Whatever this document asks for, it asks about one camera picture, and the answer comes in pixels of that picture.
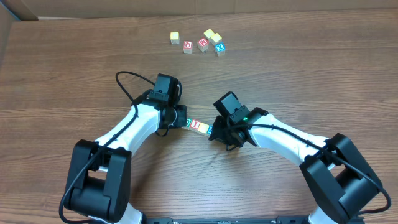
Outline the green letter B block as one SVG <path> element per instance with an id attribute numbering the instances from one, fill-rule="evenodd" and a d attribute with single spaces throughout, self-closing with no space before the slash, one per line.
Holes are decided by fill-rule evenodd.
<path id="1" fill-rule="evenodd" d="M 183 129 L 190 129 L 191 122 L 192 122 L 192 120 L 190 118 L 187 118 L 187 123 L 185 126 L 183 126 Z"/>

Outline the blue letter block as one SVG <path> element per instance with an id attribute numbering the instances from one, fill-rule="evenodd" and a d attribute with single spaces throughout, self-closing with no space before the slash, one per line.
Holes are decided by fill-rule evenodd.
<path id="1" fill-rule="evenodd" d="M 208 128 L 208 130 L 207 130 L 206 133 L 207 133 L 207 135 L 209 135 L 209 136 L 211 135 L 211 133 L 212 133 L 212 125 L 209 126 L 209 128 Z"/>

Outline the white red letter block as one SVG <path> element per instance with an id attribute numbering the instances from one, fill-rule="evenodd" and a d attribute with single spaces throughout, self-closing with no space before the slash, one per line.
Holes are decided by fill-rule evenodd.
<path id="1" fill-rule="evenodd" d="M 197 120 L 193 119 L 193 120 L 191 120 L 191 122 L 190 122 L 189 128 L 190 128 L 190 130 L 192 130 L 192 131 L 198 131 L 200 125 L 201 125 L 201 122 L 200 122 L 200 121 L 197 121 Z"/>

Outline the white blue picture block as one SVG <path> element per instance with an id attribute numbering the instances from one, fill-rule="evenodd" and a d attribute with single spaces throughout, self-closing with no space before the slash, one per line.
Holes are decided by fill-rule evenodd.
<path id="1" fill-rule="evenodd" d="M 220 42 L 215 45 L 215 52 L 218 57 L 224 55 L 226 53 L 226 47 L 224 43 Z"/>

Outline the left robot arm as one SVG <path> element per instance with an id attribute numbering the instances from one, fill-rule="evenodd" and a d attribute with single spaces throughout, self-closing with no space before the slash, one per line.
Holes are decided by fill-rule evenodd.
<path id="1" fill-rule="evenodd" d="M 151 134 L 187 124 L 181 82 L 160 73 L 152 86 L 131 99 L 130 111 L 111 131 L 75 144 L 58 209 L 64 223 L 71 222 L 65 209 L 85 216 L 83 223 L 145 223 L 129 202 L 132 157 Z"/>

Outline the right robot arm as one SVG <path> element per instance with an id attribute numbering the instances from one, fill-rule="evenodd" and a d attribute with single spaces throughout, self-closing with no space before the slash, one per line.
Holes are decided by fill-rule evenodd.
<path id="1" fill-rule="evenodd" d="M 261 108 L 249 110 L 227 92 L 214 104 L 219 112 L 209 139 L 227 151 L 244 143 L 270 149 L 299 166 L 317 208 L 307 223 L 349 223 L 386 191 L 352 140 L 343 134 L 316 136 L 279 121 Z"/>

